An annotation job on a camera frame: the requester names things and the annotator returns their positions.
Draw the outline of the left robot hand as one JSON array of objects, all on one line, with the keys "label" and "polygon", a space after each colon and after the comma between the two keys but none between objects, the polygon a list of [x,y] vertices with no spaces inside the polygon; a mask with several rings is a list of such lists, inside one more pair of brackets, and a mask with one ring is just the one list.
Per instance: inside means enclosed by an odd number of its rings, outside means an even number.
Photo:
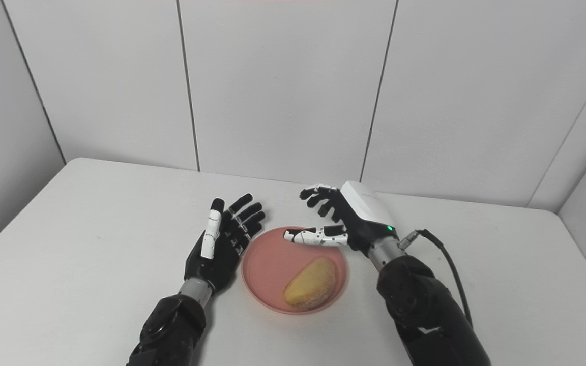
[{"label": "left robot hand", "polygon": [[185,283],[199,283],[215,295],[235,278],[240,259],[262,229],[266,214],[252,194],[230,206],[216,198],[209,209],[206,227],[185,264]]}]

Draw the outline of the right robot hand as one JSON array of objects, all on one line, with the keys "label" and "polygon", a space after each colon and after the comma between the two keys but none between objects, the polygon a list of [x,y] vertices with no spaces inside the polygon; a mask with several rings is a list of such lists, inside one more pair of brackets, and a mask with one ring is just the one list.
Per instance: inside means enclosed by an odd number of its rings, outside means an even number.
[{"label": "right robot hand", "polygon": [[283,239],[308,246],[348,246],[368,256],[384,239],[400,241],[397,229],[377,193],[358,181],[341,188],[317,184],[300,192],[309,208],[317,205],[320,217],[331,214],[333,225],[287,229]]}]

